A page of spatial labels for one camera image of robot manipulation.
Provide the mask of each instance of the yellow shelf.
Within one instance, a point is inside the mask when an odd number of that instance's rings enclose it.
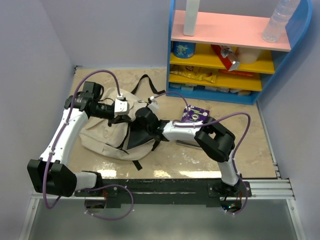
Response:
[[[171,53],[170,64],[226,69],[219,57],[212,50],[211,45],[201,43],[196,44],[195,53],[190,58],[178,58]],[[274,74],[275,67],[272,61],[271,52],[269,50],[262,50],[261,55],[255,63],[240,64],[238,70],[261,74]]]
[[[232,74],[218,73],[215,83],[208,81],[198,81],[174,74],[169,75],[170,83],[197,84],[201,86],[212,86],[230,89],[243,89],[261,92],[262,85],[260,75],[256,73],[253,77],[237,76]]]

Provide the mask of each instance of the black strap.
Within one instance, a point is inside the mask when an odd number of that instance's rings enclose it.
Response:
[[[163,93],[166,92],[165,90],[158,91],[158,90],[155,88],[155,85],[153,84],[151,78],[150,78],[147,74],[144,74],[142,77],[140,77],[137,85],[136,85],[135,88],[131,91],[131,94],[133,94],[133,95],[136,94],[136,92],[137,92],[137,90],[138,90],[138,88],[139,88],[139,86],[140,86],[140,82],[141,82],[142,79],[144,79],[144,78],[148,78],[148,79],[149,79],[149,85],[150,85],[150,88],[151,88],[151,90],[152,90],[152,92],[153,92],[154,94],[163,94]]]
[[[142,169],[142,166],[138,160],[134,160],[132,162],[138,171],[140,171]]]
[[[159,146],[159,144],[160,144],[160,141],[155,141],[153,146],[152,146],[151,151],[153,152],[154,150],[156,150],[156,148]]]

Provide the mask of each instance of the blue can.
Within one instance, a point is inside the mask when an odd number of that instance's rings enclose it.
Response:
[[[174,41],[173,54],[180,59],[191,58],[195,54],[196,44],[194,42]]]

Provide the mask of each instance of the shelf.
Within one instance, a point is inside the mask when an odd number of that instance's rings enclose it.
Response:
[[[195,53],[190,58],[178,58],[173,53],[170,56],[170,64],[190,65],[197,67],[206,67],[214,69],[226,69],[219,57],[215,54],[210,44],[198,43],[195,47]],[[261,74],[274,74],[275,67],[272,55],[269,50],[263,50],[255,63],[240,64],[239,71],[247,71]]]
[[[244,77],[218,73],[215,79],[215,83],[211,83],[208,81],[198,81],[183,76],[170,74],[169,82],[179,84],[197,84],[201,86],[221,87],[230,89],[242,89],[256,92],[262,91],[262,85],[258,73],[255,74],[253,77]]]
[[[218,101],[218,102],[227,102],[234,104],[253,104],[253,97],[248,96],[239,96],[236,93],[231,92],[219,92],[219,91],[210,91],[205,90],[204,86],[196,86],[193,91],[182,91],[181,89],[169,87],[168,91],[176,92],[188,99],[200,99],[206,101]],[[179,97],[174,93],[167,93],[167,96],[170,97]]]
[[[201,44],[228,45],[246,48],[259,48],[289,52],[291,46],[287,33],[284,32],[277,42],[267,42],[261,37],[269,18],[241,16],[210,12],[198,12],[195,35],[183,34],[185,13],[176,10],[174,15],[171,40]]]

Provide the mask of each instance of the floor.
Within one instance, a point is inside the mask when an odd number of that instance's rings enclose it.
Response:
[[[95,69],[77,69],[70,94],[81,79]],[[165,68],[110,69],[119,80],[120,88],[131,91],[143,74],[148,74],[158,91],[166,88]],[[115,87],[113,78],[107,73],[98,73],[89,81],[102,84],[105,89]],[[153,96],[147,79],[141,83],[136,94],[147,100]],[[159,119],[180,119],[185,104],[178,97],[157,98]],[[188,99],[189,104],[210,110],[214,118],[221,118],[233,112],[247,112],[251,115],[251,127],[236,155],[236,165],[244,178],[275,178],[275,168],[269,151],[262,121],[255,105]],[[238,141],[247,125],[247,118],[236,116],[222,122],[231,130]],[[221,173],[215,161],[199,149],[162,142],[154,152],[141,159],[143,169],[137,171],[130,161],[108,158],[94,153],[81,145],[78,138],[71,153],[68,167],[74,172],[96,171],[104,178],[219,178]]]

